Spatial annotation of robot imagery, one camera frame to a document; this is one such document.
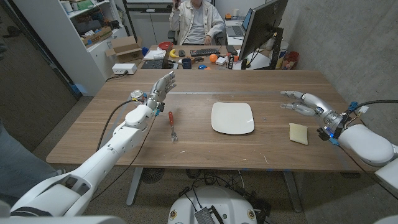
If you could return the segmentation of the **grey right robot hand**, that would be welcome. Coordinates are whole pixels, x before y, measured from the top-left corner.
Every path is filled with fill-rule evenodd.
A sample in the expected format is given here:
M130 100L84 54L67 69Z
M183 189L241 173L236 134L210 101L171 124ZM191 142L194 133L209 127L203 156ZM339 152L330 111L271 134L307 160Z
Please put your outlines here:
M281 108L294 110L304 116L318 117L323 123L322 128L325 132L330 137L339 138L344 127L344 113L337 113L328 103L310 93L284 90L280 94L298 100L298 102L281 104Z

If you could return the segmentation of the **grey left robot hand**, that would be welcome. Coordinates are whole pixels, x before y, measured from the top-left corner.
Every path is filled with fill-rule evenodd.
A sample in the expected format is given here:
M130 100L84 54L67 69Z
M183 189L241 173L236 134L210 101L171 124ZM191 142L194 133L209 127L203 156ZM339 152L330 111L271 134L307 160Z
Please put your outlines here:
M147 98L148 107L155 110L158 104L165 100L167 93L177 86L174 78L175 72L171 71L154 83Z

